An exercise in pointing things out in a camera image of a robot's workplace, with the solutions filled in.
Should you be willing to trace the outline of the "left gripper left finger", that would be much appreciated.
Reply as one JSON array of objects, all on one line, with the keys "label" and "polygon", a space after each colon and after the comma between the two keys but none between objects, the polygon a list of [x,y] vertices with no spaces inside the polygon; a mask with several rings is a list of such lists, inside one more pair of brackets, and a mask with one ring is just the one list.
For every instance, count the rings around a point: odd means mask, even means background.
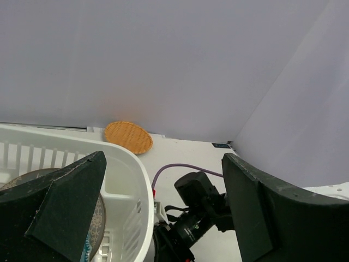
[{"label": "left gripper left finger", "polygon": [[1,191],[1,261],[80,261],[105,176],[103,151]]}]

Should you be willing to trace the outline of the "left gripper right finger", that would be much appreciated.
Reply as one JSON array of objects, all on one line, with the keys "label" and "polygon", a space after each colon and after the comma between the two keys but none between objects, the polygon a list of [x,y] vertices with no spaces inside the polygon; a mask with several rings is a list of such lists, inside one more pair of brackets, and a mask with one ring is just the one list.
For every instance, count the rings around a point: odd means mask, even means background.
[{"label": "left gripper right finger", "polygon": [[348,261],[348,201],[302,189],[233,153],[224,184],[242,261]]}]

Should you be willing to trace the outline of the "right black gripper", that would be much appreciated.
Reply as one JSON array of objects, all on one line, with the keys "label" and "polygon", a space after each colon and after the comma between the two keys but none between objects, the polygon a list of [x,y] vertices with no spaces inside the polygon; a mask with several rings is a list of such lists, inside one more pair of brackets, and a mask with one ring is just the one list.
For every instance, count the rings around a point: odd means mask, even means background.
[{"label": "right black gripper", "polygon": [[191,247],[215,224],[214,211],[185,210],[172,217],[171,223],[159,222],[154,226],[154,261],[195,261]]}]

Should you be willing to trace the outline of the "grey reindeer round plate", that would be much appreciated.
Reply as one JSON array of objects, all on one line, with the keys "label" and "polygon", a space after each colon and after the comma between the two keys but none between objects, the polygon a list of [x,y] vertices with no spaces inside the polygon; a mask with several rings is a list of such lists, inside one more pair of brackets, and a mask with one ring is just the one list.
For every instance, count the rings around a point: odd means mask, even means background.
[{"label": "grey reindeer round plate", "polygon": [[[11,188],[22,183],[26,183],[33,179],[39,178],[41,176],[45,176],[51,172],[58,170],[58,168],[46,168],[46,169],[38,169],[31,172],[28,172],[24,175],[16,177],[11,181],[4,183],[1,182],[1,190],[5,190],[7,188]],[[99,247],[102,243],[104,232],[106,227],[106,210],[105,204],[101,194],[99,194],[98,200],[96,202],[94,214],[91,220],[91,224],[89,227],[90,234],[90,244],[92,247],[90,254],[90,261],[92,261],[93,257],[98,253]]]}]

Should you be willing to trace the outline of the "red teal floral plate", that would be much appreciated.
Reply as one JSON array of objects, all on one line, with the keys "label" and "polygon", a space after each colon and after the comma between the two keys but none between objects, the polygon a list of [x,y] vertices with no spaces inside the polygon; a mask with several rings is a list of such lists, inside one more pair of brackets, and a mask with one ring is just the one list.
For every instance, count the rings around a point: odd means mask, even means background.
[{"label": "red teal floral plate", "polygon": [[80,262],[90,262],[90,254],[91,254],[91,244],[90,244],[90,234],[88,233],[85,239],[84,247],[82,250]]}]

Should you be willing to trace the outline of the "orange woven round plate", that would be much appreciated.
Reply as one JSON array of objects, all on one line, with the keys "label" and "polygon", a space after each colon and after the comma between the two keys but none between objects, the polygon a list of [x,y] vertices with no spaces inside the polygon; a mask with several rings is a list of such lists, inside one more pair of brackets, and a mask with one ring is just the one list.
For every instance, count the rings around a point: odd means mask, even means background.
[{"label": "orange woven round plate", "polygon": [[150,134],[142,127],[126,121],[117,121],[108,124],[104,129],[105,139],[122,146],[133,154],[144,154],[153,146]]}]

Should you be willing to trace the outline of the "white plastic basket bin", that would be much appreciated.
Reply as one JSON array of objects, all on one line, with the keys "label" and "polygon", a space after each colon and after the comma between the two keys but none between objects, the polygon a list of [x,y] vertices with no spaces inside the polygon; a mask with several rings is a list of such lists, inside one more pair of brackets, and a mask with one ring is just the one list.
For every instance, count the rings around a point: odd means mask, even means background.
[{"label": "white plastic basket bin", "polygon": [[133,153],[104,142],[101,133],[2,125],[1,182],[38,169],[61,169],[95,151],[103,151],[107,161],[100,190],[106,227],[92,261],[143,261],[154,223],[148,174]]}]

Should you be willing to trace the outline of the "right blue table label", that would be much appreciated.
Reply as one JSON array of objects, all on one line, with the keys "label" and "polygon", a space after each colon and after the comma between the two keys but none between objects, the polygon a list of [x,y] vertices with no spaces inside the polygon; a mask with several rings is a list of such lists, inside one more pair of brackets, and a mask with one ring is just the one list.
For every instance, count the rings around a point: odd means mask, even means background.
[{"label": "right blue table label", "polygon": [[212,143],[215,148],[230,148],[229,144]]}]

